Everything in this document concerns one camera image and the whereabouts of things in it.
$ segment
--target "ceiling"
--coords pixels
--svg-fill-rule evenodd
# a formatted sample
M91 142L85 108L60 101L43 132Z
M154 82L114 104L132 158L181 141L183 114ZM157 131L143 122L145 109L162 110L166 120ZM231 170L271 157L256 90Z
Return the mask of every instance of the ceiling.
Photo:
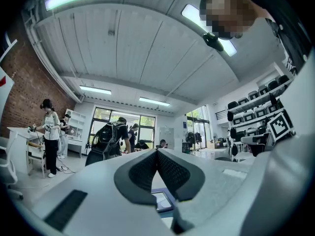
M35 29L56 76L89 98L157 107L140 104L142 96L166 101L171 105L159 109L177 113L285 58L264 20L232 39L237 50L232 57L206 46L204 31L181 15L186 4L198 7L200 0L79 0L48 12L44 0L36 1L35 23L27 27Z

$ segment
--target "shelf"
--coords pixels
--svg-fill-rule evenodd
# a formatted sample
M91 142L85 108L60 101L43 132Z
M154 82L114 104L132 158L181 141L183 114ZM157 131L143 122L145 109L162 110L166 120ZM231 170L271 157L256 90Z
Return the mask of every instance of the shelf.
M249 109L258 107L260 105L263 105L264 103L268 102L270 100L269 94L272 93L275 97L280 96L284 92L284 86L289 85L292 82L292 80L287 81L286 83L280 85L279 87L271 90L270 92L263 94L262 96L251 100L249 102L246 102L245 104L242 104L240 106L237 106L232 109L228 109L233 114L239 114L241 112L245 112Z
M281 108L281 109L278 109L278 110L272 112L271 114L267 114L267 115L265 115L265 116L262 116L262 117L259 117L259 118L253 119L253 120L245 121L245 122L242 122L242 123L240 123L240 124L232 125L231 127L232 127L232 128L239 128L239 127L251 125L251 124L254 124L254 123L263 121L263 120L265 120L267 117L271 117L271 116L273 116L274 114L278 114L278 113L282 112L283 110L284 110L284 108Z

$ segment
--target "white shoe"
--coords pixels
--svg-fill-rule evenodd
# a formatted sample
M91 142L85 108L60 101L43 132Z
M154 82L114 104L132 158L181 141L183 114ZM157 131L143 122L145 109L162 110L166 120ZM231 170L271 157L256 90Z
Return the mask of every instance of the white shoe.
M54 176L55 176L55 175L52 174L52 173L49 173L49 174L48 174L48 177L49 177L49 178L53 178Z

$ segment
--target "white chair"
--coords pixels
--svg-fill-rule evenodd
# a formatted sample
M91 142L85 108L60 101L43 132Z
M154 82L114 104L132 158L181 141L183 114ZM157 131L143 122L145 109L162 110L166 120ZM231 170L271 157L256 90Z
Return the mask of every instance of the white chair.
M44 148L39 147L39 146L33 147L28 143L27 154L28 154L28 159L31 161L32 167L33 167L33 161L38 161L41 163L41 170L43 172L43 178L45 178L45 171L47 169L46 169L46 153L44 151Z
M8 188L8 193L17 194L19 195L19 198L23 199L23 194L20 191L12 190L10 186L12 184L16 184L18 181L18 178L15 173L15 167L11 158L11 146L14 143L15 139L17 138L18 134L15 134L14 139L12 139L11 142L7 144L7 147L5 148L6 153L6 159L0 158L0 180L2 183L4 183Z

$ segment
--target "window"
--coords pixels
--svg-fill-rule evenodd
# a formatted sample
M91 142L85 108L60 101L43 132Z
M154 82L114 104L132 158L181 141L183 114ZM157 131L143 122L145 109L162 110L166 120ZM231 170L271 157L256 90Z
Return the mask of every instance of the window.
M127 129L130 130L131 127L137 123L139 125L139 129L136 136L137 143L139 140L145 140L145 143L149 146L149 148L154 147L154 135L155 135L155 117L150 116L142 116L137 114L129 114L118 111L113 111L109 109L103 108L95 108L88 142L90 145L92 144L94 135L107 123L107 122L116 122L119 117L123 117L127 121ZM126 148L125 142L121 146L121 150L124 151Z
M202 106L186 114L188 132L199 133L201 143L195 144L196 148L206 148L207 141L211 140L210 122L206 106Z

